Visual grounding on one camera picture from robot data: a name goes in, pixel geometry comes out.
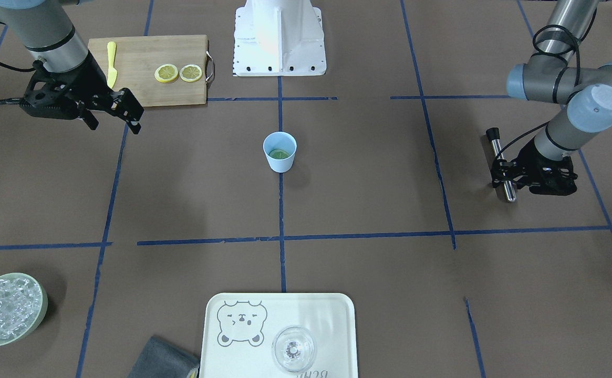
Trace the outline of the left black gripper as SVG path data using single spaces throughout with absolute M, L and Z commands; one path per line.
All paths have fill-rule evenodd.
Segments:
M 534 141 L 530 141 L 514 160 L 506 160 L 507 176 L 516 189 L 528 187 L 532 194 L 569 196 L 577 191 L 578 175 L 573 172 L 572 158 L 549 160 L 539 153 Z

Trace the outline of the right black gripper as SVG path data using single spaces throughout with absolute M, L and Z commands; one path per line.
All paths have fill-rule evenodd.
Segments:
M 31 117 L 74 120 L 80 118 L 92 131 L 99 125 L 92 110 L 104 111 L 125 120 L 137 135 L 144 108 L 130 89 L 112 91 L 91 52 L 76 68 L 67 72 L 51 72 L 43 60 L 33 62 L 34 73 L 22 98 L 20 109 Z

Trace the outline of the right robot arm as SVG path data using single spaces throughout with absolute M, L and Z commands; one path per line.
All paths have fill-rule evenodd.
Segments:
M 144 108 L 130 89 L 113 90 L 107 76 L 64 10 L 63 1 L 0 1 L 0 24 L 22 41 L 34 58 L 24 94 L 17 102 L 31 117 L 82 120 L 98 127 L 94 111 L 141 130 Z

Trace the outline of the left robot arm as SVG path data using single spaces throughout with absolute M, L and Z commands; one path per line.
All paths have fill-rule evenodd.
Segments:
M 597 1 L 558 1 L 548 23 L 532 37 L 529 61 L 513 67 L 506 90 L 520 100 L 562 106 L 548 122 L 531 130 L 517 158 L 503 157 L 500 131 L 486 136 L 493 148 L 491 184 L 514 203 L 516 192 L 567 196 L 576 192 L 572 154 L 612 127 L 612 61 L 599 68 L 581 64 L 580 46 L 597 13 Z

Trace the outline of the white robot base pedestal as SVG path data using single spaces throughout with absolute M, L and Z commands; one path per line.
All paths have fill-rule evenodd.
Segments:
M 326 74 L 323 18 L 312 2 L 247 1 L 234 21 L 234 76 Z

